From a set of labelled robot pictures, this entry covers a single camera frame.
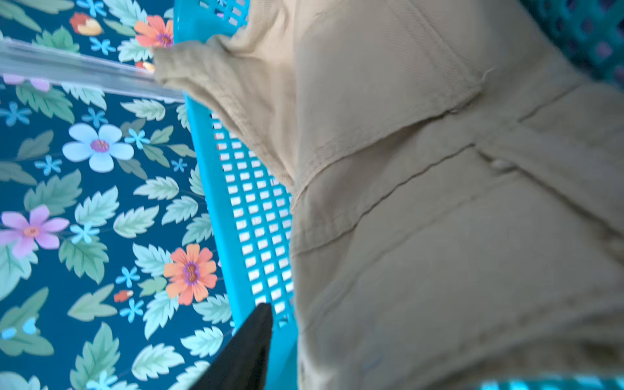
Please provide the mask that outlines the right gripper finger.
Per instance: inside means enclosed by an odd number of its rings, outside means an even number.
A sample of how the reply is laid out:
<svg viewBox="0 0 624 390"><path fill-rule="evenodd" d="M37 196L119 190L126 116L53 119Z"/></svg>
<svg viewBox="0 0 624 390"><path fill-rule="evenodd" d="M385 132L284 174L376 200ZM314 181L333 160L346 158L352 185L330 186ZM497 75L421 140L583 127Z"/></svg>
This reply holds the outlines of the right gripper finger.
<svg viewBox="0 0 624 390"><path fill-rule="evenodd" d="M265 388L273 327L272 308L258 305L191 390Z"/></svg>

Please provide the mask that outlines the khaki long pants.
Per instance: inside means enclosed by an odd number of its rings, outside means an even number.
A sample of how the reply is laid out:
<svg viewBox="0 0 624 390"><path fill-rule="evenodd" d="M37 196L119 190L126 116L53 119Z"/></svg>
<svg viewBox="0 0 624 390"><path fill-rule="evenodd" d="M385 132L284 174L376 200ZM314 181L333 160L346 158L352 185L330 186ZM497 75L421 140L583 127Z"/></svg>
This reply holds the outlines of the khaki long pants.
<svg viewBox="0 0 624 390"><path fill-rule="evenodd" d="M623 96L518 1L254 1L154 52L292 194L302 389L623 372Z"/></svg>

